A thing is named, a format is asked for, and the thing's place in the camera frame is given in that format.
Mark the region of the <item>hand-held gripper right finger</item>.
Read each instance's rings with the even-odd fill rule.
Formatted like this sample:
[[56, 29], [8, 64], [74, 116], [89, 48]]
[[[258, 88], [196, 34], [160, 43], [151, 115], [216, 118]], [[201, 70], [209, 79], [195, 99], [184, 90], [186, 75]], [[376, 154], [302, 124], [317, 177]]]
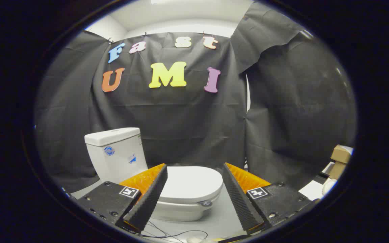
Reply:
[[283, 182], [270, 183], [230, 163], [222, 178], [242, 229], [247, 234], [273, 228], [312, 209], [311, 200]]

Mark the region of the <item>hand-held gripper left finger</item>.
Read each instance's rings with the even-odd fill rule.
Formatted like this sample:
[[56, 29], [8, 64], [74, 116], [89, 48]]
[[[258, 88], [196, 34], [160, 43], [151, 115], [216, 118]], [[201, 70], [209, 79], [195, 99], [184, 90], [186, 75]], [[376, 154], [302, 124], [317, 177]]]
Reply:
[[162, 163], [119, 184], [103, 182], [77, 200], [96, 217], [133, 233], [144, 229], [168, 179]]

